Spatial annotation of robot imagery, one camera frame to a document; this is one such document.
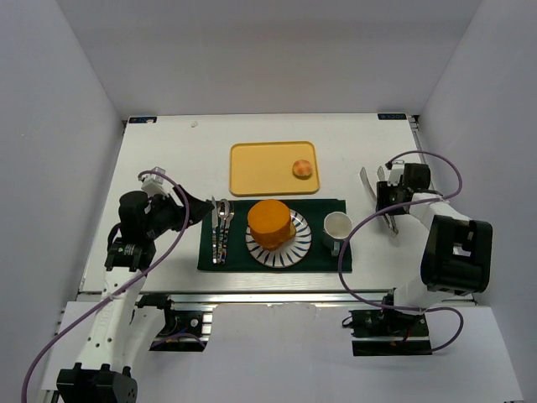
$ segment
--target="dark green placemat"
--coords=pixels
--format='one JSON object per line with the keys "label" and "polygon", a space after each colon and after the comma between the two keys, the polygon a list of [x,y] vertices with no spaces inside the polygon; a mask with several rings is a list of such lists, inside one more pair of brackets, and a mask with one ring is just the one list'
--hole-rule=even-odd
{"label": "dark green placemat", "polygon": [[[200,255],[198,269],[207,271],[265,271],[274,272],[260,264],[248,252],[246,247],[246,228],[248,212],[258,200],[233,201],[235,217],[233,218],[229,240],[227,242],[227,258],[225,264],[212,263],[211,214],[207,214],[201,225]],[[297,264],[278,272],[337,272],[337,258],[333,258],[330,250],[322,244],[322,229],[327,214],[331,212],[347,212],[345,201],[337,199],[300,199],[282,200],[290,209],[302,214],[311,227],[311,248],[308,254]],[[348,248],[343,259],[343,271],[352,271],[352,253]]]}

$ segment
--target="orange cake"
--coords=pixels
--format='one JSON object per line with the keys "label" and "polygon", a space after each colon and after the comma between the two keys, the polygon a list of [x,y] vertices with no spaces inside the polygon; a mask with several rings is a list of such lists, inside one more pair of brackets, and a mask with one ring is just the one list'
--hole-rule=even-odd
{"label": "orange cake", "polygon": [[253,239],[264,249],[275,250],[296,234],[289,208],[281,201],[262,200],[248,212]]}

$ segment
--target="striped plate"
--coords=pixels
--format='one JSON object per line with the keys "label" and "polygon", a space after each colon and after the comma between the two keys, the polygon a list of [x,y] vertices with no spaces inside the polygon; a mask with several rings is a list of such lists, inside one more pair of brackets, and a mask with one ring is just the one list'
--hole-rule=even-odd
{"label": "striped plate", "polygon": [[291,221],[295,225],[296,236],[272,251],[261,248],[252,238],[250,227],[248,227],[246,229],[246,246],[253,258],[260,264],[274,269],[284,269],[299,263],[310,250],[311,229],[305,218],[295,210],[291,210]]}

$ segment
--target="cup handle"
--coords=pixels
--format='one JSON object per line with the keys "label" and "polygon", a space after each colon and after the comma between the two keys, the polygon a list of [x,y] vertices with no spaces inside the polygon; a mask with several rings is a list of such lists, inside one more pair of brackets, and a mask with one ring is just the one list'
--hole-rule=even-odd
{"label": "cup handle", "polygon": [[336,257],[337,255],[339,255],[339,248],[340,244],[338,242],[335,242],[334,246],[332,247],[332,256]]}

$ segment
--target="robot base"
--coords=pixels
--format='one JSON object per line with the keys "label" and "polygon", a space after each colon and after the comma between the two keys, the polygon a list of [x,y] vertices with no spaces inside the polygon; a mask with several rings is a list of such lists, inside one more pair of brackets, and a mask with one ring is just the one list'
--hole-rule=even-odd
{"label": "robot base", "polygon": [[355,357],[431,355],[425,316],[359,310],[351,311],[351,318],[343,326],[353,330],[352,355]]}

